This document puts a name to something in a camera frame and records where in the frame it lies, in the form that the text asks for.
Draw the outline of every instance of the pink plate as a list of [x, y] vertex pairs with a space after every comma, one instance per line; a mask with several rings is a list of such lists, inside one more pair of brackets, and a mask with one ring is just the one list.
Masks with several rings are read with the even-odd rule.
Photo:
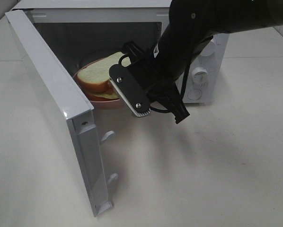
[[[77, 83], [77, 85], [80, 87], [80, 85], [78, 84], [76, 78], [77, 78], [77, 74], [83, 70], [84, 68], [88, 67], [89, 65], [97, 62], [91, 62], [88, 65], [84, 66], [83, 68], [81, 68], [77, 73], [75, 73], [75, 75], [73, 76], [74, 81]], [[111, 101], [91, 101], [89, 100], [92, 105], [94, 106], [94, 108], [96, 109], [101, 109], [101, 110], [111, 110], [111, 109], [118, 109], [118, 108], [122, 108], [124, 106], [123, 102], [120, 99], [116, 99], [116, 100], [111, 100]]]

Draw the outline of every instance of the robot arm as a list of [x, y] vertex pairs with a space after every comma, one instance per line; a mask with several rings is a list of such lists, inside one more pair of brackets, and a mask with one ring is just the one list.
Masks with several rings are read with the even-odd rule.
[[[110, 68], [110, 80], [137, 117], [150, 110], [172, 113], [176, 123], [189, 116], [182, 99], [190, 64], [213, 35], [283, 25], [283, 0], [173, 0], [169, 26], [148, 50], [134, 42], [123, 47], [131, 65]], [[184, 73], [181, 92], [175, 81]], [[150, 106], [159, 102], [166, 110]]]

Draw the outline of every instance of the black cable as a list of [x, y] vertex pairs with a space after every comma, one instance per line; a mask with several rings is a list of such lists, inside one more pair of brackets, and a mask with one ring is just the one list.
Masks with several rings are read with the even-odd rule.
[[129, 57], [128, 54], [123, 55], [123, 56], [118, 60], [118, 64], [119, 64], [119, 65], [122, 65], [123, 59], [125, 59], [125, 58], [127, 58], [127, 57]]
[[185, 72], [184, 72], [184, 76], [183, 76], [183, 82], [182, 82], [181, 91], [180, 91], [181, 99], [183, 99], [184, 96], [185, 96], [192, 56], [193, 56], [193, 54], [190, 54], [189, 58], [187, 59], [187, 64], [186, 64], [186, 68], [185, 68]]
[[168, 113], [171, 112], [170, 110], [160, 110], [160, 109], [157, 109], [157, 108], [152, 107], [152, 106], [150, 106], [150, 109], [155, 111], [155, 112], [162, 113], [162, 114], [168, 114]]
[[[187, 81], [188, 81], [188, 76], [189, 76], [189, 71], [190, 71], [190, 66], [191, 66], [191, 63], [190, 63], [191, 60], [192, 60], [192, 54], [189, 56], [189, 59], [188, 59], [187, 64], [186, 64], [184, 76], [183, 76], [183, 82], [182, 82], [182, 87], [181, 87], [181, 92], [180, 92], [181, 99], [184, 98], [184, 95], [185, 95], [185, 92], [186, 92], [186, 86], [187, 86]], [[170, 110], [160, 110], [160, 109], [154, 108], [152, 106], [150, 106], [150, 109], [155, 111], [155, 112], [162, 113], [162, 114], [168, 114], [168, 113], [171, 112]]]

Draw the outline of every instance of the open microwave door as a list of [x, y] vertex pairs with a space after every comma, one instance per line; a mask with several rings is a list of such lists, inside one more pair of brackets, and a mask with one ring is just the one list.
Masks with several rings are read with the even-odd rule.
[[52, 135], [94, 216], [112, 206], [93, 118], [93, 106], [22, 10], [6, 13]]

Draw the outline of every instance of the white knob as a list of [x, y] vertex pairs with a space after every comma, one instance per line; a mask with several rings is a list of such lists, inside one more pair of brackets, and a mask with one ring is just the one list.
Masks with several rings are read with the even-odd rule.
[[213, 38], [201, 52], [201, 56], [208, 57], [214, 54], [216, 48], [216, 40]]
[[202, 87], [207, 86], [209, 83], [208, 71], [202, 67], [195, 68], [191, 72], [193, 83]]

